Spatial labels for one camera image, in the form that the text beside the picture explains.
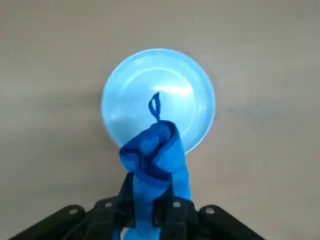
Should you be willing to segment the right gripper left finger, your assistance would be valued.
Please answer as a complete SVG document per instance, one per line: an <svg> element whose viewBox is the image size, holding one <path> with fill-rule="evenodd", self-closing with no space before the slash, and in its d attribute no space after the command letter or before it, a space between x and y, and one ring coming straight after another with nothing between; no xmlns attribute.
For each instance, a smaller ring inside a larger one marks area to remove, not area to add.
<svg viewBox="0 0 320 240"><path fill-rule="evenodd" d="M136 226L133 178L133 172L127 173L118 195L97 201L92 209L65 206L11 239L119 240L124 228Z"/></svg>

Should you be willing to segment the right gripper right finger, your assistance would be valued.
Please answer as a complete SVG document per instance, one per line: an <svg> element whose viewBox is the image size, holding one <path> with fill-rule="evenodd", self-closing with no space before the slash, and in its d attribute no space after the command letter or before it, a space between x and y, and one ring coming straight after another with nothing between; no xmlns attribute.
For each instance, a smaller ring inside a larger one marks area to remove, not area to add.
<svg viewBox="0 0 320 240"><path fill-rule="evenodd" d="M153 202L152 224L160 240L263 240L264 238L221 207L199 210L191 200L174 194L173 182Z"/></svg>

